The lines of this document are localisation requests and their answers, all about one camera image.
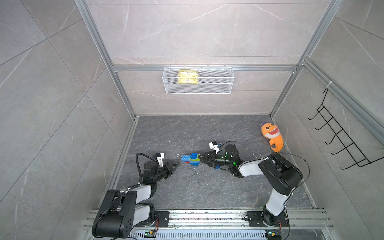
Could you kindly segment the orange shark plush toy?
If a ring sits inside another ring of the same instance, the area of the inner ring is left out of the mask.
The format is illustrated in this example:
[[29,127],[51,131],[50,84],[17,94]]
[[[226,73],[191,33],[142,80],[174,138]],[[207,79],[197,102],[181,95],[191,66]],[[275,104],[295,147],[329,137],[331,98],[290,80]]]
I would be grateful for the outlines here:
[[275,153],[279,153],[283,149],[284,140],[277,125],[262,122],[261,132],[269,140],[271,149]]

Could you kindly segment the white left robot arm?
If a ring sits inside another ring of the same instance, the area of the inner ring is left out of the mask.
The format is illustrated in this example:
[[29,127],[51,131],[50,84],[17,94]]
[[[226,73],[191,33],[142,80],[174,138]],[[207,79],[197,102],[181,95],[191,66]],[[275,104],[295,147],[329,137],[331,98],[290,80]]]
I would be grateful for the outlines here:
[[155,225],[151,233],[157,232],[160,220],[155,207],[144,201],[154,196],[157,183],[171,177],[180,164],[177,160],[165,161],[164,158],[163,153],[156,153],[152,157],[136,154],[138,183],[126,190],[107,191],[92,225],[93,237],[126,239],[135,227],[145,225]]

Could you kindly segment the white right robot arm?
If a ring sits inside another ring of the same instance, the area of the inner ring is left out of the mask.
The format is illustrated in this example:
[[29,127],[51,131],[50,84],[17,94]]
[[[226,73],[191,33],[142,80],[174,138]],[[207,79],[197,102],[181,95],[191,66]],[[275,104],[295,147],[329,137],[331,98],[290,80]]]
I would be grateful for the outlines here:
[[227,145],[224,153],[217,150],[197,155],[201,163],[215,169],[227,166],[236,178],[263,175],[273,187],[269,200],[261,214],[264,225],[274,227],[283,217],[286,202],[294,190],[301,185],[303,173],[279,153],[272,153],[264,158],[243,161],[235,145]]

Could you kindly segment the aluminium frame rail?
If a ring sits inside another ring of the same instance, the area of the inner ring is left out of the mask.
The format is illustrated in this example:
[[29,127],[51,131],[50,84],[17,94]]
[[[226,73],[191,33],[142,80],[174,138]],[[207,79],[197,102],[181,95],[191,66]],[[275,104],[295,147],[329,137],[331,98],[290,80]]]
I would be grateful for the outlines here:
[[131,146],[131,142],[132,142],[139,118],[136,117],[136,115],[133,111],[132,105],[129,102],[126,91],[123,87],[123,84],[122,84],[121,80],[119,79],[118,74],[113,69],[112,60],[111,60],[111,58],[107,52],[107,49],[106,49],[106,47],[103,43],[103,40],[100,36],[100,33],[97,29],[97,26],[93,20],[93,17],[91,15],[91,11],[89,10],[87,2],[86,1],[75,1],[75,4],[76,4],[84,22],[85,22],[85,25],[86,25],[94,43],[95,43],[95,45],[96,45],[96,48],[97,48],[105,66],[106,66],[106,69],[107,69],[110,77],[112,78],[120,97],[122,98],[122,102],[124,103],[124,106],[126,108],[126,112],[129,114],[129,120],[126,124],[124,124],[125,126],[128,127],[128,130],[126,131],[126,134],[123,138],[123,143],[122,143],[119,155],[117,157],[116,163],[115,163],[114,167],[112,168],[112,172],[111,172],[111,176],[110,176],[109,181],[108,181],[108,185],[106,185],[106,188],[104,190],[104,192],[106,193],[110,189],[116,189],[117,188],[117,185],[118,185],[118,182],[120,179],[120,175],[122,173],[123,166],[124,166],[125,161],[127,159],[129,148]]

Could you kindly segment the metal base rail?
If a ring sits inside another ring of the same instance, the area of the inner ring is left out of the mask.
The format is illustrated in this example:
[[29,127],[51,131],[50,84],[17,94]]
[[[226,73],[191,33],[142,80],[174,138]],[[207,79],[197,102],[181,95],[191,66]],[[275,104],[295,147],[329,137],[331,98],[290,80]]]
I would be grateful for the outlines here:
[[154,223],[138,225],[129,240],[337,240],[322,209],[288,209],[274,227],[260,210],[160,210]]

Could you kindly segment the yellow packet in basket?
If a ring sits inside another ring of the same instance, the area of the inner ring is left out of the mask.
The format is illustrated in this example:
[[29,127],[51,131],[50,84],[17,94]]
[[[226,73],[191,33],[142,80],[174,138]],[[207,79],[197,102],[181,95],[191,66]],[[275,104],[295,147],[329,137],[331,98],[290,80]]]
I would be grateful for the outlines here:
[[179,70],[177,73],[178,84],[198,84],[200,75],[194,70]]

